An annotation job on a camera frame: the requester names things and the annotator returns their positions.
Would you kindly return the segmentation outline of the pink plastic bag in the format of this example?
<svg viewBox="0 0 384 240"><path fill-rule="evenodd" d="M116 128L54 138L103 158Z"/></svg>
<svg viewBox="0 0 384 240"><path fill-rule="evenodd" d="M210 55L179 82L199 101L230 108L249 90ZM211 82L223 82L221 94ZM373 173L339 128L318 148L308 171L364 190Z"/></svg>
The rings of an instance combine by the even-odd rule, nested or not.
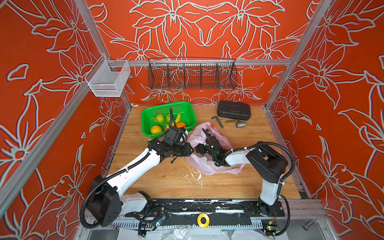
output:
<svg viewBox="0 0 384 240"><path fill-rule="evenodd" d="M208 132L212 136L216 137L216 139L219 140L220 145L224 149L232 149L230 141L223 134L221 134L220 131L210 122L204 122L196 126L195 129L191 133L189 133L187 142L190 143L193 148L196 147L198 144L206 143L207 136L205 135L202 129L208 130ZM213 159L209 154L201 155L197 153L197 151L194 151L189 157L186 157L186 160L197 171L207 176L224 173L233 174L237 176L245 167L245 164L238 164L229 167L218 167L214 164Z"/></svg>

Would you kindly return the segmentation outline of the orange fruit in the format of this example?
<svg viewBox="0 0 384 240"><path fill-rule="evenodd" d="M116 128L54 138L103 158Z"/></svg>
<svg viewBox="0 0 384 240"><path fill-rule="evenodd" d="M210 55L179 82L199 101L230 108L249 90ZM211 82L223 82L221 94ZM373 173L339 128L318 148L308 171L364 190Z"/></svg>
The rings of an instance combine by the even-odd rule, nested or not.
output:
<svg viewBox="0 0 384 240"><path fill-rule="evenodd" d="M186 125L182 122L177 123L177 128L185 128Z"/></svg>

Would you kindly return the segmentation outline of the yellow apple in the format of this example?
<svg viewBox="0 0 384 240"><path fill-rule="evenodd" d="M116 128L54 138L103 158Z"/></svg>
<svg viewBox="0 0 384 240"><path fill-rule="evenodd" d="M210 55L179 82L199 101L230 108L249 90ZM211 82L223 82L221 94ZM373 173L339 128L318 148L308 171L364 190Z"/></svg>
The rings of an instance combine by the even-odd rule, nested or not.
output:
<svg viewBox="0 0 384 240"><path fill-rule="evenodd" d="M151 134L152 134L152 135L154 135L154 134L159 134L159 133L162 133L162 132L163 132L163 129L162 129L161 126L157 126L157 125L155 125L155 126L153 126L153 127L151 128Z"/></svg>

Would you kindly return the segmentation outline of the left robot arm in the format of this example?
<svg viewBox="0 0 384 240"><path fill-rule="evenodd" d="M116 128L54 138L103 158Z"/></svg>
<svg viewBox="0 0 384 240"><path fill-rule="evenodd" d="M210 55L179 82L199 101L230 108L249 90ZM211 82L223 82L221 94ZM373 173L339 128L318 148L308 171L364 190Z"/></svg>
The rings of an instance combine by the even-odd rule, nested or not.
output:
<svg viewBox="0 0 384 240"><path fill-rule="evenodd" d="M177 127L171 118L169 128L155 139L149 140L147 148L119 171L103 178L96 176L90 185L79 213L83 227L93 229L110 225L119 215L141 212L148 199L141 193L124 198L126 190L143 174L167 158L188 157L194 149L187 141L186 128Z"/></svg>

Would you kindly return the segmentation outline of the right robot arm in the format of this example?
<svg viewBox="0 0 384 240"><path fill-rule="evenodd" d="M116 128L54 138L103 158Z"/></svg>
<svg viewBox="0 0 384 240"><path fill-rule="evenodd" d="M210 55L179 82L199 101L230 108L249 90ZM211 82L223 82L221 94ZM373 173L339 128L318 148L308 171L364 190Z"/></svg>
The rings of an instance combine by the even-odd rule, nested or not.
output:
<svg viewBox="0 0 384 240"><path fill-rule="evenodd" d="M278 198L284 181L295 169L293 155L285 147L259 141L250 147L225 150L209 130L202 129L206 140L195 147L197 153L208 154L217 167L251 164L263 179L258 209L262 216L272 216L278 208Z"/></svg>

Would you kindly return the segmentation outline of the black hex key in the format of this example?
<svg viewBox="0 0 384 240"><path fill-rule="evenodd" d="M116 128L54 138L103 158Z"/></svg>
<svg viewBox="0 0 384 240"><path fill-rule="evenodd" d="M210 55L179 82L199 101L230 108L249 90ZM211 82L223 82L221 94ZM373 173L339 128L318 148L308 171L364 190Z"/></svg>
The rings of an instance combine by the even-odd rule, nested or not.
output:
<svg viewBox="0 0 384 240"><path fill-rule="evenodd" d="M223 129L224 128L224 125L222 124L221 120L219 119L218 116L213 116L211 117L212 120L216 120L219 124L219 126Z"/></svg>

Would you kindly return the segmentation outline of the yellow banana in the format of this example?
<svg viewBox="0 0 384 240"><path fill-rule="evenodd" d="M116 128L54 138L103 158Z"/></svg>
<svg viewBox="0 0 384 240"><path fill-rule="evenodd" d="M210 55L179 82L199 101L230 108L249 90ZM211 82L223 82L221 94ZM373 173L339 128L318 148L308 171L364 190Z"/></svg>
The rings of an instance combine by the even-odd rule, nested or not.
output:
<svg viewBox="0 0 384 240"><path fill-rule="evenodd" d="M181 121L181 113L177 113L177 117L175 119L175 123L178 124Z"/></svg>

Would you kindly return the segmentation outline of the metal drill chuck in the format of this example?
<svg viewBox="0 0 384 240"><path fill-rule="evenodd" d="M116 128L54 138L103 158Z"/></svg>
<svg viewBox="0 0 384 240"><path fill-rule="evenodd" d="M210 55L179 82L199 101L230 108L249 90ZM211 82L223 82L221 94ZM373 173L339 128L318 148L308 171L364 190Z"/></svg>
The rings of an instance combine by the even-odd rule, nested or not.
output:
<svg viewBox="0 0 384 240"><path fill-rule="evenodd" d="M243 122L241 120L227 120L227 121L225 121L225 123L235 123L236 128L239 128L239 129L243 129L247 126L247 123Z"/></svg>

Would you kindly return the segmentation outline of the green plastic basket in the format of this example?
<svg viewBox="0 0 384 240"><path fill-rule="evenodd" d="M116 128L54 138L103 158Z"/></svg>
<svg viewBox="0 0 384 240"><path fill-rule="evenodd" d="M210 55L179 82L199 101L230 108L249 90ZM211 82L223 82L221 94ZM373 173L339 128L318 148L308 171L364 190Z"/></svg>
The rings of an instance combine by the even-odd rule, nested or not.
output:
<svg viewBox="0 0 384 240"><path fill-rule="evenodd" d="M188 102L175 102L146 108L142 111L142 132L149 138L156 138L164 133L171 122L172 109L174 120L178 127L184 126L191 131L197 124L193 107Z"/></svg>

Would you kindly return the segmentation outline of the black tool case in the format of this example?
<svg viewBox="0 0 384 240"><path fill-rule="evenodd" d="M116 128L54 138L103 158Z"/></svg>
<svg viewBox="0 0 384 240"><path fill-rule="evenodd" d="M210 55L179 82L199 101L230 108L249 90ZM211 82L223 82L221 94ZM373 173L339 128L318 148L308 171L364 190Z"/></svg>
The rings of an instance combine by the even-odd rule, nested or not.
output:
<svg viewBox="0 0 384 240"><path fill-rule="evenodd" d="M251 118L251 107L241 102L220 101L217 115L222 118L247 121Z"/></svg>

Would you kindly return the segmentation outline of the yellow tape roll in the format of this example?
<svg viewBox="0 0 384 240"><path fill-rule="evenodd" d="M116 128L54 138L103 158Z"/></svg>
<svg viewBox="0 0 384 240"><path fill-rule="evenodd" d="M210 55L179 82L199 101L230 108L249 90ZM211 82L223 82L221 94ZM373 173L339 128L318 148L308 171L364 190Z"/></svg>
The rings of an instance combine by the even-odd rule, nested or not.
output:
<svg viewBox="0 0 384 240"><path fill-rule="evenodd" d="M207 228L210 225L210 218L207 214L199 214L197 218L197 223L200 228Z"/></svg>

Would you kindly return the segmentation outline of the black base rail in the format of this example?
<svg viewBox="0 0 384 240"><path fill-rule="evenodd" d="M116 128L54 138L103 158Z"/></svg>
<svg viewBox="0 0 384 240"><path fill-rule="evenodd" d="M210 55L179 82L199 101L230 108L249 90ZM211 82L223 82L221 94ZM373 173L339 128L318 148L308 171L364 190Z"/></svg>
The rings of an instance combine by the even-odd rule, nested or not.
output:
<svg viewBox="0 0 384 240"><path fill-rule="evenodd" d="M257 199L153 199L151 206L165 214L244 214L246 217L284 217L281 202L267 207L268 214L260 212Z"/></svg>

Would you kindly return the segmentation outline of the white mesh wall basket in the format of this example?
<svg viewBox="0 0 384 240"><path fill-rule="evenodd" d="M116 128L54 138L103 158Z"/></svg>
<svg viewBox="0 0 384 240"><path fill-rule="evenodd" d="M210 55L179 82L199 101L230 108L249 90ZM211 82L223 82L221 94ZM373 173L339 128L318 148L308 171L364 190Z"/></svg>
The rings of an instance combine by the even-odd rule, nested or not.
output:
<svg viewBox="0 0 384 240"><path fill-rule="evenodd" d="M85 77L85 80L96 97L120 97L131 74L131 68L124 61L120 71L113 70L110 62L100 60Z"/></svg>

